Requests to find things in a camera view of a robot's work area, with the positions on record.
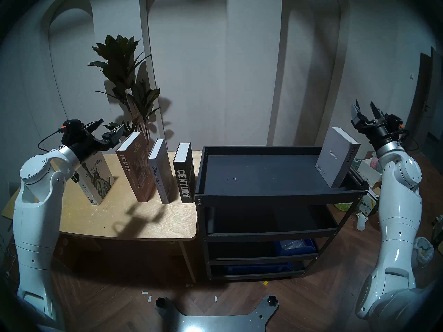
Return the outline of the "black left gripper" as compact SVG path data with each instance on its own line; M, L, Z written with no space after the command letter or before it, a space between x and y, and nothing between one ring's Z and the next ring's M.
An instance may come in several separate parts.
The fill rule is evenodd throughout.
M104 122L103 119L93 121L84 125L84 130L95 131ZM71 145L71 150L77 157L79 162L86 161L90 156L96 154L99 151L108 151L117 146L123 136L124 125L121 124L112 130L102 134L102 140L90 135L86 139L80 142L75 142Z

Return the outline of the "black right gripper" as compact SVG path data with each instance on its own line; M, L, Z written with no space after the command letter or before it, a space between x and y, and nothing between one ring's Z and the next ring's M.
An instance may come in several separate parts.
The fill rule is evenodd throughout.
M355 104L351 105L351 123L358 133L366 136L374 149L380 149L382 146L392 142L392 137L386 126L387 115L372 101L370 102L370 108L373 112L374 120L368 120L362 114L358 100L356 100Z

